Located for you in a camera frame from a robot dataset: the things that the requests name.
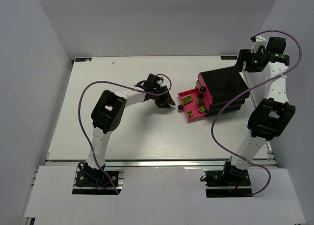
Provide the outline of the lime long lego brick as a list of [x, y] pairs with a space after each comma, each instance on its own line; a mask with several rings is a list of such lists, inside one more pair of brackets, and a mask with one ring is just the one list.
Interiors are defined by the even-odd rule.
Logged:
[[182, 98], [182, 104], [183, 105], [187, 105], [191, 102], [193, 102], [193, 97], [191, 95]]

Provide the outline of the pink bottom drawer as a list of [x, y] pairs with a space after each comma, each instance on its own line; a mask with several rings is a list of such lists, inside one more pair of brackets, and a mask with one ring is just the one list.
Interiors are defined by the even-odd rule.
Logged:
[[[187, 105], [183, 105], [182, 104], [182, 98], [191, 95], [193, 97], [193, 102], [187, 104]], [[183, 92], [178, 93], [178, 100], [179, 100], [179, 105], [181, 105], [181, 107], [179, 108], [180, 111], [182, 111], [186, 117], [186, 120], [188, 122], [193, 122], [196, 121], [198, 119], [200, 119], [201, 117], [205, 116], [207, 114], [207, 111], [205, 113], [200, 113], [198, 111], [199, 107], [201, 105], [197, 105], [196, 104], [196, 99], [198, 98], [198, 89], [194, 88], [194, 89], [190, 89], [190, 90], [186, 90]], [[192, 111], [193, 112], [193, 117], [188, 117], [187, 116], [187, 111]]]

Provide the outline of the pink drawer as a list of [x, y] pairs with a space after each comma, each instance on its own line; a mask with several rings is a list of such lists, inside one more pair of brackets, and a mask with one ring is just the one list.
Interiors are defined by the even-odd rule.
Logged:
[[198, 98], [202, 99], [203, 104], [207, 109], [207, 112], [209, 112], [210, 105], [209, 105], [208, 100], [206, 99], [205, 94], [204, 94], [205, 89], [204, 89], [204, 87], [201, 87], [199, 80], [197, 80], [197, 82], [196, 82], [196, 87], [198, 89]]
[[[187, 105], [183, 105], [182, 104], [182, 98], [191, 95], [193, 97], [193, 102], [187, 104]], [[186, 90], [183, 92], [178, 93], [178, 100], [179, 100], [179, 105], [181, 105], [181, 107], [179, 108], [180, 111], [182, 111], [186, 117], [186, 120], [188, 122], [193, 122], [196, 121], [198, 119], [200, 119], [201, 117], [205, 116], [207, 114], [207, 111], [205, 113], [200, 113], [198, 111], [199, 107], [201, 105], [197, 105], [196, 104], [196, 99], [198, 98], [198, 89], [194, 88], [194, 89], [190, 89], [190, 90]], [[187, 111], [192, 111], [193, 112], [193, 117], [188, 117], [187, 116]]]
[[201, 74], [198, 75], [198, 80], [200, 82], [201, 87], [204, 87], [204, 89], [205, 89], [204, 94], [205, 94], [206, 99], [208, 100], [209, 105], [212, 105], [212, 96], [211, 96], [209, 89], [207, 87], [207, 84], [206, 84], [206, 82], [205, 82], [205, 80]]

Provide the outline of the lime square lego bottom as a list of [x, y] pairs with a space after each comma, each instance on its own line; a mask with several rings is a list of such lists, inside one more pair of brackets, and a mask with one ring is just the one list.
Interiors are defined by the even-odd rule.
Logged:
[[193, 117], [193, 112], [192, 111], [187, 111], [187, 116], [190, 118], [190, 117]]

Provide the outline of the lime square lego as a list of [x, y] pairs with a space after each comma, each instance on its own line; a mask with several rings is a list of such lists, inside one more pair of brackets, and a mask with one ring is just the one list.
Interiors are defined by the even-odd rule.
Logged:
[[190, 117], [193, 117], [193, 112], [192, 111], [187, 111], [187, 116], [190, 118]]
[[196, 99], [196, 104], [197, 104], [197, 105], [203, 105], [202, 99], [197, 98], [197, 99]]

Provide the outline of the black drawer cabinet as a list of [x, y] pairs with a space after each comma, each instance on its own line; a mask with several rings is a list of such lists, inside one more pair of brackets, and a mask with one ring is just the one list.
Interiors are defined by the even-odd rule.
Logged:
[[244, 79], [233, 66], [200, 72], [200, 74], [212, 96], [212, 105], [206, 117], [217, 115], [229, 101], [248, 90]]

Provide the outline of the lime square lego top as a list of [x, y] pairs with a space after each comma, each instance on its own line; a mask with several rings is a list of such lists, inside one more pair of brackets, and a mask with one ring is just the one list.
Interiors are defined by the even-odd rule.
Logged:
[[197, 98], [197, 99], [196, 99], [196, 104], [197, 104], [197, 105], [203, 105], [202, 99]]

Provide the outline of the pink top drawer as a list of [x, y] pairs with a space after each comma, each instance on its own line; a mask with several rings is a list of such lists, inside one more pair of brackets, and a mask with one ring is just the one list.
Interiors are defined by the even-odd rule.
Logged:
[[198, 75], [198, 80], [200, 82], [201, 87], [204, 87], [204, 89], [205, 89], [204, 94], [205, 94], [206, 99], [208, 100], [209, 105], [212, 105], [212, 96], [211, 96], [209, 89], [207, 87], [207, 84], [206, 84], [206, 82], [205, 82], [205, 80], [201, 74]]

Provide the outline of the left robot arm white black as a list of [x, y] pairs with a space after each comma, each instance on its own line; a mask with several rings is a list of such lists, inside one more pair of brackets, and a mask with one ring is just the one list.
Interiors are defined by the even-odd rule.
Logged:
[[[81, 119], [81, 105], [86, 91], [96, 84], [110, 84], [124, 88], [120, 92], [104, 90], [91, 113], [93, 136], [90, 139], [83, 127]], [[79, 166], [83, 170], [104, 171], [105, 153], [113, 131], [119, 126], [126, 107], [153, 100], [158, 108], [171, 108], [175, 102], [171, 98], [172, 82], [164, 74], [149, 74], [133, 87], [109, 81], [94, 81], [88, 84], [79, 99], [78, 122], [90, 146], [90, 152], [85, 163]]]

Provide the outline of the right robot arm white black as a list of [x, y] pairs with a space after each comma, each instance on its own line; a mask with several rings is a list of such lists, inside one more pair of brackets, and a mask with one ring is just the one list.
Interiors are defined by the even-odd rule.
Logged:
[[250, 115], [248, 133], [235, 155], [224, 165], [226, 174], [243, 177], [261, 147], [282, 134], [295, 113], [286, 93], [285, 72], [289, 66], [289, 56], [284, 54], [286, 40], [281, 37], [265, 39], [252, 38], [253, 46], [244, 50], [240, 60], [247, 72], [264, 72], [272, 81], [264, 88], [264, 98]]

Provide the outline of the right blue corner label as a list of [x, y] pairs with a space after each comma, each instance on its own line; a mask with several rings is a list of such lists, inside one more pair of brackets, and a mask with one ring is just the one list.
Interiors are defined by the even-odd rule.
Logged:
[[222, 60], [237, 60], [238, 59], [237, 56], [231, 56], [231, 55], [222, 55], [222, 56], [220, 56], [220, 58]]

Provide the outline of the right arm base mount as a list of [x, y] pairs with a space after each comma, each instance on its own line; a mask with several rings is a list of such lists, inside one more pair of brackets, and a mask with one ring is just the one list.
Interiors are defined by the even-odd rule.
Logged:
[[251, 181], [247, 170], [241, 170], [226, 161], [222, 170], [207, 170], [200, 177], [206, 185], [207, 198], [252, 197]]

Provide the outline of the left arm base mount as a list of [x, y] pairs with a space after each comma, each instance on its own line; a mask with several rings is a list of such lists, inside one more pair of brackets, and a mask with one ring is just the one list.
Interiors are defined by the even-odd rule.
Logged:
[[123, 186], [124, 172], [106, 171], [79, 162], [75, 174], [73, 195], [118, 195]]

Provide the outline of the aluminium table rail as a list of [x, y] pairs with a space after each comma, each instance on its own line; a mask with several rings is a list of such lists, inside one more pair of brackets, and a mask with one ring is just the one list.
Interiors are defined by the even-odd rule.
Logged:
[[[162, 161], [107, 161], [107, 167], [211, 167], [223, 166], [226, 160], [162, 160]], [[46, 161], [45, 166], [77, 166], [80, 161]], [[277, 167], [274, 159], [254, 160], [254, 164]]]

